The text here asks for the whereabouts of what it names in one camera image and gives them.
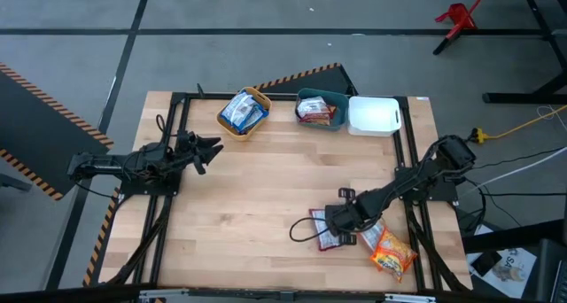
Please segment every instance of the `concrete floor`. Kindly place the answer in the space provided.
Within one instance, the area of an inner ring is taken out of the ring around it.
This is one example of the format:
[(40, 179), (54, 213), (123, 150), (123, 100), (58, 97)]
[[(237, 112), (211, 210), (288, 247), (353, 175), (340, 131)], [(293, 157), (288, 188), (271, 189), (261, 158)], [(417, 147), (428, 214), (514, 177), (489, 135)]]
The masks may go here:
[[(149, 0), (141, 27), (443, 28), (450, 24), (435, 23), (436, 16), (451, 3), (473, 1)], [(536, 1), (552, 28), (564, 27), (556, 0)], [(138, 2), (0, 0), (0, 28), (130, 28)], [(537, 28), (525, 0), (485, 0), (474, 17), (482, 28)], [(125, 42), (125, 35), (0, 35), (0, 61), (97, 124)], [(473, 127), (498, 134), (537, 117), (535, 105), (486, 105), (483, 92), (527, 92), (560, 70), (548, 43), (537, 38), (463, 37), (434, 57), (431, 51), (439, 42), (438, 36), (138, 36), (108, 131), (116, 143), (113, 152), (130, 151), (148, 90), (195, 90), (199, 82), (206, 91), (234, 91), (340, 62), (362, 95), (430, 97), (439, 134), (466, 136)], [(567, 121), (567, 113), (562, 116)], [(478, 164), (485, 164), (566, 143), (567, 130), (554, 118), (473, 150)], [(478, 170), (470, 178), (482, 182), (527, 163)], [(566, 167), (567, 157), (560, 156), (490, 189), (565, 191)], [(13, 173), (3, 160), (0, 171)], [(114, 185), (113, 179), (96, 179), (93, 189), (110, 193)], [(463, 185), (460, 191), (468, 188)], [(0, 292), (40, 290), (72, 194), (57, 203), (37, 189), (26, 194), (2, 189), (0, 194)], [(497, 202), (522, 224), (563, 216), (563, 198), (504, 197)], [(107, 205), (104, 198), (88, 199), (62, 287), (81, 286)], [(479, 206), (476, 194), (461, 200), (464, 211)], [(516, 225), (490, 202), (486, 220), (504, 229)]]

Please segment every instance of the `striped caution tape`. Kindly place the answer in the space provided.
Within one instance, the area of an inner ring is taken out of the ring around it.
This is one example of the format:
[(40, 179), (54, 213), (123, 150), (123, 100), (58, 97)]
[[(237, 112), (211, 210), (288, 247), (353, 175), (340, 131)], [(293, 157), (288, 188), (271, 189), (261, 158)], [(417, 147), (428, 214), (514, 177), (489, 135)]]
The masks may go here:
[(36, 175), (30, 168), (26, 167), (22, 162), (17, 160), (14, 156), (12, 156), (6, 149), (0, 147), (0, 157), (6, 162), (8, 162), (12, 167), (16, 168), (16, 170), (20, 171), (27, 179), (31, 180), (36, 186), (38, 186), (43, 192), (45, 192), (48, 196), (52, 199), (59, 201), (63, 198), (63, 194), (56, 191), (53, 187), (51, 187), (47, 182), (45, 182), (39, 175)]
[(98, 140), (101, 144), (105, 145), (106, 148), (108, 149), (113, 148), (114, 141), (112, 139), (108, 138), (105, 134), (101, 133), (96, 128), (90, 126), (90, 124), (87, 121), (83, 120), (81, 117), (77, 116), (76, 114), (66, 109), (60, 102), (55, 100), (53, 97), (47, 95), (41, 89), (37, 88), (31, 82), (28, 82), (27, 79), (20, 76), (18, 73), (11, 70), (6, 64), (1, 62), (0, 62), (0, 72), (12, 78), (21, 87), (27, 89), (30, 93), (32, 93), (37, 98), (41, 99), (46, 105), (51, 107), (53, 110), (65, 116), (73, 124), (77, 125), (77, 127), (81, 128), (87, 134)]
[[(120, 188), (114, 188), (113, 197), (118, 198), (120, 195)], [(97, 242), (95, 243), (95, 250), (92, 252), (90, 256), (89, 265), (87, 266), (87, 273), (85, 277), (82, 279), (82, 286), (87, 287), (90, 286), (92, 283), (92, 276), (95, 271), (95, 266), (97, 265), (98, 258), (100, 256), (101, 248), (103, 243), (105, 242), (105, 237), (107, 234), (110, 233), (110, 222), (113, 218), (114, 214), (116, 213), (116, 206), (118, 205), (119, 201), (111, 199), (110, 203), (108, 204), (108, 208), (106, 209), (105, 219), (103, 220), (103, 224), (100, 227), (100, 231), (98, 232)]]
[(254, 88), (257, 89), (257, 90), (267, 89), (267, 88), (270, 88), (272, 86), (276, 86), (276, 85), (284, 83), (284, 82), (289, 82), (289, 81), (292, 81), (292, 80), (296, 80), (298, 78), (302, 78), (302, 77), (309, 76), (309, 75), (312, 75), (312, 74), (317, 74), (317, 73), (326, 71), (327, 69), (332, 69), (332, 68), (335, 68), (335, 67), (340, 67), (340, 63), (328, 64), (328, 65), (325, 65), (325, 66), (320, 66), (320, 67), (317, 67), (317, 68), (307, 70), (303, 73), (297, 73), (297, 74), (293, 74), (291, 76), (282, 77), (278, 80), (274, 80), (274, 81), (271, 81), (271, 82), (264, 82), (260, 85), (254, 86)]

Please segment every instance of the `wooden table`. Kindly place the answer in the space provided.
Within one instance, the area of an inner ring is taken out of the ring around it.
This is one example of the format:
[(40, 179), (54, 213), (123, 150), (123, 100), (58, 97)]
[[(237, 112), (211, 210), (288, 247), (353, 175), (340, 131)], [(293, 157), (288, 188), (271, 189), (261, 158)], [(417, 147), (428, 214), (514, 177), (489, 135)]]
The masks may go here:
[[(169, 98), (169, 92), (148, 93), (135, 150), (159, 141), (161, 132), (154, 119), (158, 113), (167, 115)], [(421, 156), (437, 138), (431, 105), (422, 97), (408, 101)], [(304, 128), (295, 121), (293, 102), (275, 101), (259, 131), (249, 142), (240, 143), (227, 136), (214, 118), (226, 103), (190, 102), (188, 130), (221, 136), (225, 148), (206, 175), (198, 175), (193, 166), (183, 172), (167, 228), (160, 287), (416, 290), (411, 270), (401, 284), (377, 272), (361, 238), (356, 246), (319, 252), (316, 240), (294, 243), (288, 237), (290, 226), (308, 216), (309, 209), (342, 202), (338, 188), (362, 191), (390, 182), (396, 167), (391, 137), (350, 136), (345, 127), (337, 133)], [(407, 140), (401, 133), (409, 160)], [(99, 282), (114, 276), (138, 246), (148, 200), (134, 196), (114, 216)], [(429, 209), (440, 255), (461, 282), (471, 287), (454, 210), (445, 202), (430, 202)], [(383, 217), (388, 228), (408, 242), (399, 200), (392, 202)], [(313, 224), (305, 222), (294, 232), (296, 237), (306, 237), (314, 231)], [(429, 262), (423, 249), (421, 253), (426, 283), (431, 286)], [(150, 249), (143, 281), (148, 280), (152, 254)]]

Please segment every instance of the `white container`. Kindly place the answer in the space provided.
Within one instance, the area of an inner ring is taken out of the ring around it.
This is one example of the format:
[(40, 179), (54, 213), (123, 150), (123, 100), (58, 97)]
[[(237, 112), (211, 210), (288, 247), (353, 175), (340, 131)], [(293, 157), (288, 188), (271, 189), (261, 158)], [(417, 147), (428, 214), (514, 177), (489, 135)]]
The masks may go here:
[(393, 98), (351, 97), (348, 132), (354, 136), (391, 136), (401, 128), (400, 105)]

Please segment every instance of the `orange snack bag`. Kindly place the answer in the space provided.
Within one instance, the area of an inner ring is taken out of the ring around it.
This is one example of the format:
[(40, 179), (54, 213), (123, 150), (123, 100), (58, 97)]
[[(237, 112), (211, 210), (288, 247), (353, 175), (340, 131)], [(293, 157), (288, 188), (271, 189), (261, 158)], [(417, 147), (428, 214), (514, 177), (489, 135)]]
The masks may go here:
[(378, 271), (386, 270), (391, 273), (398, 282), (416, 258), (415, 253), (409, 245), (401, 242), (388, 228), (380, 237), (380, 241), (370, 259), (378, 266)]

